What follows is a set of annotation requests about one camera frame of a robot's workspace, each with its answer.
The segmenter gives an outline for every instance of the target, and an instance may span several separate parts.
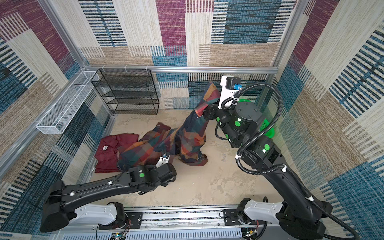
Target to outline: white cable clip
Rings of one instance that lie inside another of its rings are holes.
[[[286,172],[287,171],[287,165],[285,165],[285,164],[283,164],[284,165],[284,168],[282,168],[281,170],[283,171],[283,172]]]
[[[312,197],[312,195],[310,195],[310,197],[305,197],[305,199],[311,201],[311,202],[314,202],[314,198]]]

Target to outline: wall-mounted basket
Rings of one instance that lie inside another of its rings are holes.
[[[62,134],[98,81],[95,71],[83,71],[43,116],[36,128],[44,134]]]

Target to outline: black wire shelf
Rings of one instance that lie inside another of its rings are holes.
[[[93,86],[113,114],[156,114],[159,97],[150,70],[99,69]]]

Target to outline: aluminum rail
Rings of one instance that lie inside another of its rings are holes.
[[[85,66],[87,71],[100,68],[117,69],[149,69],[155,73],[245,73],[276,74],[277,68],[270,67],[207,67],[207,66],[149,66],[149,65],[91,65]]]

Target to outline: plaid cloth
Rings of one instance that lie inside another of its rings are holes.
[[[118,148],[118,168],[126,171],[137,165],[155,165],[163,151],[170,154],[169,163],[172,163],[179,154],[181,161],[188,165],[205,165],[208,159],[205,154],[201,153],[200,147],[205,144],[205,128],[208,121],[202,115],[208,104],[215,103],[219,99],[220,92],[210,81],[200,103],[185,119],[181,127],[171,129],[159,122],[139,142],[128,148],[124,146]]]

